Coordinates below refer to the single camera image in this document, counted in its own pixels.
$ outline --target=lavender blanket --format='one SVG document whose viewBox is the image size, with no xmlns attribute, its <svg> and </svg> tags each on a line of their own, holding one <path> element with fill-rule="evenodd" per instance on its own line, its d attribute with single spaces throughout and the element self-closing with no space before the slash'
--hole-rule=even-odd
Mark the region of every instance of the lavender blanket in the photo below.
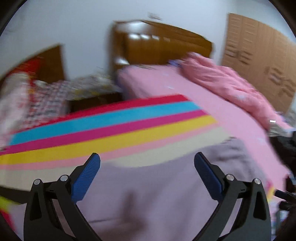
<svg viewBox="0 0 296 241">
<path fill-rule="evenodd" d="M 154 166 L 126 168 L 103 163 L 77 205 L 104 241 L 191 241 L 217 206 L 194 168 L 198 151 L 225 174 L 244 181 L 257 177 L 266 186 L 264 174 L 243 142 L 230 139 Z M 239 205 L 237 202 L 222 235 L 230 231 Z M 11 210 L 22 239 L 24 212 L 25 205 Z M 69 227 L 64 228 L 71 234 Z"/>
</svg>

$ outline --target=blue gripper pad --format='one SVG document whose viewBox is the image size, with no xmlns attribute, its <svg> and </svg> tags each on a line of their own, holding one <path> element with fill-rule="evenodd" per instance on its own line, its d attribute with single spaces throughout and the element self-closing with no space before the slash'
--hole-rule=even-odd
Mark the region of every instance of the blue gripper pad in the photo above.
<svg viewBox="0 0 296 241">
<path fill-rule="evenodd" d="M 100 169 L 100 166 L 100 156 L 98 154 L 93 154 L 91 160 L 89 160 L 84 170 L 72 184 L 71 200 L 74 203 L 81 201 L 84 198 L 89 186 Z"/>
<path fill-rule="evenodd" d="M 223 185 L 202 155 L 197 153 L 194 157 L 194 166 L 206 186 L 211 198 L 218 202 L 223 200 Z"/>
</svg>

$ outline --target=pink stripe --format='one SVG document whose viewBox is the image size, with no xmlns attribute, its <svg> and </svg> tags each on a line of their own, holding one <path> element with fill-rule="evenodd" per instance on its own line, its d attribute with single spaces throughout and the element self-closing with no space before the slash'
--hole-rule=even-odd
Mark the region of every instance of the pink stripe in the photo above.
<svg viewBox="0 0 296 241">
<path fill-rule="evenodd" d="M 187 133 L 182 133 L 173 137 L 168 137 L 165 139 L 157 140 L 154 142 L 148 142 L 137 146 L 127 147 L 118 149 L 115 151 L 100 153 L 102 161 L 107 161 L 123 156 L 128 156 L 140 152 L 144 152 L 150 149 L 159 148 L 168 144 L 172 144 L 178 141 L 188 139 L 190 137 L 199 135 L 201 133 L 207 132 L 213 128 L 217 128 L 219 125 L 217 123 L 210 124 L 203 128 L 199 128 Z M 35 162 L 35 163 L 26 163 L 26 164 L 16 164 L 16 165 L 0 165 L 0 169 L 6 170 L 40 170 L 40 169 L 53 169 L 53 168 L 62 168 L 62 167 L 73 167 L 79 166 L 85 163 L 89 156 L 81 156 L 71 159 L 57 160 L 57 161 L 46 161 L 46 162 Z"/>
<path fill-rule="evenodd" d="M 118 135 L 125 132 L 135 131 L 139 129 L 151 128 L 154 126 L 165 125 L 177 121 L 183 121 L 186 119 L 196 118 L 203 115 L 207 115 L 203 110 L 196 110 L 192 112 L 186 112 L 182 114 L 169 115 L 164 117 L 158 117 L 153 119 L 140 120 L 135 122 L 129 122 L 125 124 L 108 126 L 104 128 L 98 128 L 94 130 L 88 130 L 83 132 L 72 133 L 63 136 L 51 137 L 42 140 L 36 140 L 26 142 L 18 145 L 12 145 L 9 149 L 1 152 L 0 155 L 13 154 L 29 150 L 38 150 L 44 148 L 50 148 L 55 146 L 68 145 L 72 143 L 79 143 L 98 138 L 103 138 L 112 135 Z"/>
</svg>

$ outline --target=wooden cabinet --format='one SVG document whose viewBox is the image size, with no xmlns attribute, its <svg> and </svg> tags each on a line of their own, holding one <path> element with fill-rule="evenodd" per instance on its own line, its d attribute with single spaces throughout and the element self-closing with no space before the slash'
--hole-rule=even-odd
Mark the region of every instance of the wooden cabinet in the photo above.
<svg viewBox="0 0 296 241">
<path fill-rule="evenodd" d="M 234 65 L 235 70 L 243 78 L 247 78 L 250 65 L 254 58 L 258 25 L 258 21 L 243 17 L 242 30 L 240 32 L 239 40 L 239 51 L 237 54 L 237 61 Z"/>
<path fill-rule="evenodd" d="M 228 31 L 226 38 L 225 53 L 222 65 L 235 68 L 236 57 L 239 51 L 240 32 L 242 30 L 243 16 L 237 14 L 229 14 Z"/>
<path fill-rule="evenodd" d="M 296 47 L 254 19 L 229 14 L 222 65 L 248 80 L 277 111 L 286 112 L 296 90 Z"/>
</svg>

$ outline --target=pink blanket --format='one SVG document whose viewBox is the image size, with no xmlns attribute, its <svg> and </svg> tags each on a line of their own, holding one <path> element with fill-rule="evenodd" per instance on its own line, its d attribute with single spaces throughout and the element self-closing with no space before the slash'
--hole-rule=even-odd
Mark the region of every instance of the pink blanket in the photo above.
<svg viewBox="0 0 296 241">
<path fill-rule="evenodd" d="M 269 129 L 269 120 L 275 120 L 285 129 L 291 128 L 281 120 L 268 100 L 233 69 L 217 66 L 213 60 L 193 52 L 188 53 L 181 65 L 186 78 L 241 107 L 264 129 Z"/>
</svg>

